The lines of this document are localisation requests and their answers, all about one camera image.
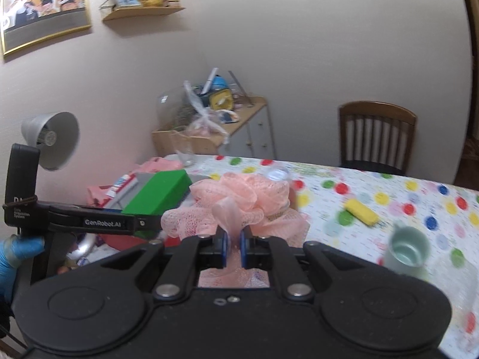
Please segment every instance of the blue glove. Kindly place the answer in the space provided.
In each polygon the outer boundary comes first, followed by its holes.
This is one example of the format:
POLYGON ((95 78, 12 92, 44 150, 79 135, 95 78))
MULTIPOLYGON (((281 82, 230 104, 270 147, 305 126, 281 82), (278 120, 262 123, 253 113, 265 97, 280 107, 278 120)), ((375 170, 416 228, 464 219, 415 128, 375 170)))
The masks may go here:
POLYGON ((16 235, 0 242, 0 296, 7 303, 11 303, 17 268, 23 260, 41 254, 44 245, 42 237, 19 238, 16 235))

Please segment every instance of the table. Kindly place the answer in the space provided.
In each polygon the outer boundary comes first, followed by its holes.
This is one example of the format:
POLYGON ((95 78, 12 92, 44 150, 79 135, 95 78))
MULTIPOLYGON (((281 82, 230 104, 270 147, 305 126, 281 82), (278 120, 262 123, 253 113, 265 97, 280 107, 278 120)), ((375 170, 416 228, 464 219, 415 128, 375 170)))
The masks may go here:
MULTIPOLYGON (((402 220, 428 236, 429 274, 439 256, 452 252, 461 251, 469 262, 479 266, 479 192, 473 190, 345 168, 223 156, 198 156, 187 172, 219 179, 227 172, 265 174, 274 165, 285 166, 293 174, 299 210, 311 226, 306 240, 381 263, 393 223, 402 220), (354 197, 379 214, 379 224, 369 228, 343 211, 343 202, 354 197)), ((451 325, 442 340, 440 348, 449 357, 478 357, 476 320, 477 298, 469 315, 469 333, 451 325)))

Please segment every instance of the lamp shade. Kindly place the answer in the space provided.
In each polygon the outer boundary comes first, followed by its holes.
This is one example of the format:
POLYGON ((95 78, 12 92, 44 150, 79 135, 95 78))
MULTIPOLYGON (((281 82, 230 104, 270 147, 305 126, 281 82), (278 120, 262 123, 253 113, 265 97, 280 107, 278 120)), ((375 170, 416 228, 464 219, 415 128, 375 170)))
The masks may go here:
POLYGON ((22 122, 22 135, 29 146, 40 150, 39 165, 55 171, 73 155, 80 128, 70 112, 44 113, 22 122))

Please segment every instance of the plastic bag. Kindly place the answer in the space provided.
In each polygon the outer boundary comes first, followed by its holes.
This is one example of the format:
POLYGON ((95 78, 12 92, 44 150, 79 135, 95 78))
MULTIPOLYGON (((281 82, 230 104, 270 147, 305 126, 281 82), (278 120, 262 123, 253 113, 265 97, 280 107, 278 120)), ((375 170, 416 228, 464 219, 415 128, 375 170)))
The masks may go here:
POLYGON ((188 127, 190 133, 200 136, 209 136, 211 131, 216 131, 223 135, 223 144, 228 144, 229 133, 213 121, 214 114, 210 115, 208 108, 203 106, 201 99, 193 92, 190 83, 184 81, 183 86, 191 105, 199 115, 199 117, 188 127))

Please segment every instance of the gold picture frame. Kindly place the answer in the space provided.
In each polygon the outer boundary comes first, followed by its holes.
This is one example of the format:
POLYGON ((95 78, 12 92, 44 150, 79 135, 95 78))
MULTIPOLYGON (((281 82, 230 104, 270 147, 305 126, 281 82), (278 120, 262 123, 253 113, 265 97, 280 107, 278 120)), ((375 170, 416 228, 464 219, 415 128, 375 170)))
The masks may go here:
POLYGON ((0 0, 0 42, 4 57, 91 26, 88 0, 0 0))

